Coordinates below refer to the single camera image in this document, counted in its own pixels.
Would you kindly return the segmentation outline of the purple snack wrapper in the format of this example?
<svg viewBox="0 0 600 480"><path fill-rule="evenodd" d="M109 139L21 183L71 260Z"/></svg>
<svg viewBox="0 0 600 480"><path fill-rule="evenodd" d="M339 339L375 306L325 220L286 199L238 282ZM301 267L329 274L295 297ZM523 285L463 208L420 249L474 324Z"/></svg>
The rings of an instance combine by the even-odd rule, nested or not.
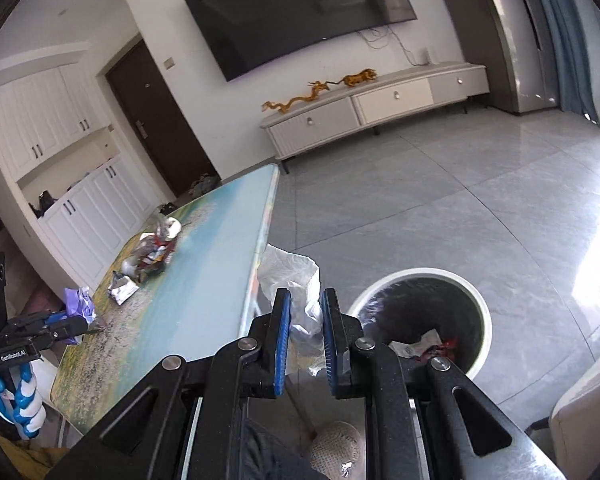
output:
<svg viewBox="0 0 600 480"><path fill-rule="evenodd" d="M68 318L73 316L83 318L86 322L87 333L97 330L97 314L91 297L91 289L87 286L77 289L65 288L64 300Z"/></svg>

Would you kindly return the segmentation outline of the clear plastic bag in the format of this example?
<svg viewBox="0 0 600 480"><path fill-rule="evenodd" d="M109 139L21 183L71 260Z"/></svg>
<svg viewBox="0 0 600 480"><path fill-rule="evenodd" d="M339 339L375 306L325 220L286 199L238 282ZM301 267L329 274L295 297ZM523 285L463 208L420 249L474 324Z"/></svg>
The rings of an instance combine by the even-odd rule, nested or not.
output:
<svg viewBox="0 0 600 480"><path fill-rule="evenodd" d="M315 377L325 368L320 268L307 257L266 246L257 270L260 289L270 304L276 292L290 292L287 374L303 370Z"/></svg>

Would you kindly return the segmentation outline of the white round trash bin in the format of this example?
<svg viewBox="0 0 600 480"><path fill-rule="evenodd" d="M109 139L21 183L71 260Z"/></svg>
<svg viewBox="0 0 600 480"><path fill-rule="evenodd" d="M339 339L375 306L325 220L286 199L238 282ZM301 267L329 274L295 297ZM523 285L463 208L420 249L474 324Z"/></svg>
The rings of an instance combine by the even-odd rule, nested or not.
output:
<svg viewBox="0 0 600 480"><path fill-rule="evenodd" d="M455 340L455 364L471 379L483 368L492 344L492 318L478 289L461 276L436 268L406 269L376 281L353 301L348 315L364 333L385 344L416 344L430 330Z"/></svg>

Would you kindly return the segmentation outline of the red snack bag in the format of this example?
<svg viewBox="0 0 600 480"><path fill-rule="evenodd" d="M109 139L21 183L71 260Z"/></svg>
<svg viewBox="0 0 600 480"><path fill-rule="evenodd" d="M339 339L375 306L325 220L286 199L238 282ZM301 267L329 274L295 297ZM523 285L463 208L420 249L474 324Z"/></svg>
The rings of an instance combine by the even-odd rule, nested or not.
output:
<svg viewBox="0 0 600 480"><path fill-rule="evenodd" d="M149 274L162 271L171 261L181 232L178 219L159 214L154 229L140 234L129 257L122 261L122 274L140 283Z"/></svg>

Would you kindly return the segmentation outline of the landscape print table mat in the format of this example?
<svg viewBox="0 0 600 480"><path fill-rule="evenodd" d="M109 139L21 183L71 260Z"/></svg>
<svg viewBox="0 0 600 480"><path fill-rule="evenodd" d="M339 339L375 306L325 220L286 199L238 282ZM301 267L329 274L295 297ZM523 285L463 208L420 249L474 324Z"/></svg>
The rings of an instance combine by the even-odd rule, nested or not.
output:
<svg viewBox="0 0 600 480"><path fill-rule="evenodd" d="M86 434L165 356L212 356L245 336L258 292L279 170L263 166L174 211L182 230L166 268L118 306L100 283L106 326L66 349L50 397Z"/></svg>

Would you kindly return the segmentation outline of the black bag on shelf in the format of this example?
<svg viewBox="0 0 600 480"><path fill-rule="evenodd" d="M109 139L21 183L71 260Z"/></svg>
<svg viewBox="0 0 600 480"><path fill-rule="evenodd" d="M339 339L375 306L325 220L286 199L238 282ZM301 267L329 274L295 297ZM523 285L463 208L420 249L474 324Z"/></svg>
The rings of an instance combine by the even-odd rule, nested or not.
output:
<svg viewBox="0 0 600 480"><path fill-rule="evenodd" d="M50 195L50 192L45 190L38 196L38 206L34 206L33 204L29 204L29 206L35 217L39 219L44 216L54 203L56 203L56 200Z"/></svg>

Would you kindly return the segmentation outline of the cream low tv cabinet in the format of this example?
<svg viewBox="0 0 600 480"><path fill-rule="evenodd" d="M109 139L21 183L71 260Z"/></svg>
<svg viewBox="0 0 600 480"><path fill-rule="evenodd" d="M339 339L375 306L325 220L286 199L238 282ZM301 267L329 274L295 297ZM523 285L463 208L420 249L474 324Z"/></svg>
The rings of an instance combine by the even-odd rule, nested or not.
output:
<svg viewBox="0 0 600 480"><path fill-rule="evenodd" d="M275 158L287 159L396 119L463 103L490 92L486 66L440 63L377 77L353 88L325 92L285 114L265 117Z"/></svg>

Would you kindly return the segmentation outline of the golden dragon figurine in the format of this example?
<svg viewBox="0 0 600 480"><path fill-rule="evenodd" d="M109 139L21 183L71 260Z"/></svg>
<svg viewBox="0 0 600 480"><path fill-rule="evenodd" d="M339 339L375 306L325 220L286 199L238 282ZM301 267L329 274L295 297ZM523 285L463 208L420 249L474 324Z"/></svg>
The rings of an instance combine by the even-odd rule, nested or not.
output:
<svg viewBox="0 0 600 480"><path fill-rule="evenodd" d="M286 102L272 102L265 101L261 105L262 112L267 112L268 110L274 110L279 114L286 114L290 111L291 107L296 103L311 103L316 101L322 92L326 92L330 90L331 86L338 86L338 82L336 81L310 81L309 88L310 92L306 96L294 96Z"/></svg>

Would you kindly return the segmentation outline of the golden tiger figurine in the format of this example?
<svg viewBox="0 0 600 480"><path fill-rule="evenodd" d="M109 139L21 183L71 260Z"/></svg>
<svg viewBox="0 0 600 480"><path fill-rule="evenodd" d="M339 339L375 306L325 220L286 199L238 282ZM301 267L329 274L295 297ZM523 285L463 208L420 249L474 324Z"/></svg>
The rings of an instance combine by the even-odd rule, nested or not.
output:
<svg viewBox="0 0 600 480"><path fill-rule="evenodd" d="M366 68L365 70L361 70L357 74L344 76L341 79L341 83L345 84L349 88L353 88L358 86L359 84L364 84L364 82L374 81L376 78L376 70L373 70L372 68Z"/></svg>

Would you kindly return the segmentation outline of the white router on cabinet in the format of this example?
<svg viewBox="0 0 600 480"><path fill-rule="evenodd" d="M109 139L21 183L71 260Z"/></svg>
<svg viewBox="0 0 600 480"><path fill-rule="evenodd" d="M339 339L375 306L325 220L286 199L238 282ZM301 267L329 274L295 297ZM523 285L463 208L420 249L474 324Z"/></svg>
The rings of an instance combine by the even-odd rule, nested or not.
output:
<svg viewBox="0 0 600 480"><path fill-rule="evenodd" d="M436 50L434 47L426 47L424 49L425 60L427 65L437 65L439 63Z"/></svg>

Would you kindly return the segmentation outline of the blue curtain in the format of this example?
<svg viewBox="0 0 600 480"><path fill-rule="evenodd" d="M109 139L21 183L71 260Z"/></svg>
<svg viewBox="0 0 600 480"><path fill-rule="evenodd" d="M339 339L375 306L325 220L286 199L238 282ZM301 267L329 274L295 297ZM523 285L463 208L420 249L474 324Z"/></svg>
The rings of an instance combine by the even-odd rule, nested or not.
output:
<svg viewBox="0 0 600 480"><path fill-rule="evenodd" d="M554 48L559 107L596 122L588 50L576 2L540 1Z"/></svg>

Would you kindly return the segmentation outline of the grey tall refrigerator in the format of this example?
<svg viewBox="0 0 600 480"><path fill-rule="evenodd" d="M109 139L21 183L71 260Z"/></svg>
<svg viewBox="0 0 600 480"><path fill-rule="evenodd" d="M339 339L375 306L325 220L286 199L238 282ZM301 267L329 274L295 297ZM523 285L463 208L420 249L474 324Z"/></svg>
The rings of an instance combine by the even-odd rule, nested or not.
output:
<svg viewBox="0 0 600 480"><path fill-rule="evenodd" d="M486 68L486 104L514 115L559 106L555 53L540 0L444 0L464 58Z"/></svg>

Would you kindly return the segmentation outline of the white upper wall cabinet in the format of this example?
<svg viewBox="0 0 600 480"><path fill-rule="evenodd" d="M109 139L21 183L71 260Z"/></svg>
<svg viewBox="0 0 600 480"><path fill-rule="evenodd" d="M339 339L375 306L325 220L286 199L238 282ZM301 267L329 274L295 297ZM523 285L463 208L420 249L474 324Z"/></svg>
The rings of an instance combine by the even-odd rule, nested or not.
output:
<svg viewBox="0 0 600 480"><path fill-rule="evenodd" d="M79 65L43 70L0 87L0 150L16 181L106 125Z"/></svg>

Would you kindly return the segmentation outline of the wall light switch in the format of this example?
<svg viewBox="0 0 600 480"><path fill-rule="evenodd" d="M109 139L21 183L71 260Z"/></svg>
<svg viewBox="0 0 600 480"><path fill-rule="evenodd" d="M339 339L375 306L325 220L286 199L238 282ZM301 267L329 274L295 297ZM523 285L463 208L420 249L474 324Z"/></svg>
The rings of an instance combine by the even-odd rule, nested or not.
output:
<svg viewBox="0 0 600 480"><path fill-rule="evenodd" d="M172 68L175 65L174 59L173 58L167 58L164 62L163 62L163 66L166 70L170 70L170 68Z"/></svg>

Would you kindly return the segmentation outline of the large black wall television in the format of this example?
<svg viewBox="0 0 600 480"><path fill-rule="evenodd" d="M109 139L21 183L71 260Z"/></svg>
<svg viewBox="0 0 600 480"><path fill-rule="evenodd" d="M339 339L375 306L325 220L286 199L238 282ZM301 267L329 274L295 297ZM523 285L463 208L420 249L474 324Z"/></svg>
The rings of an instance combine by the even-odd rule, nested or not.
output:
<svg viewBox="0 0 600 480"><path fill-rule="evenodd" d="M228 81L318 42L417 18L410 0L185 2Z"/></svg>

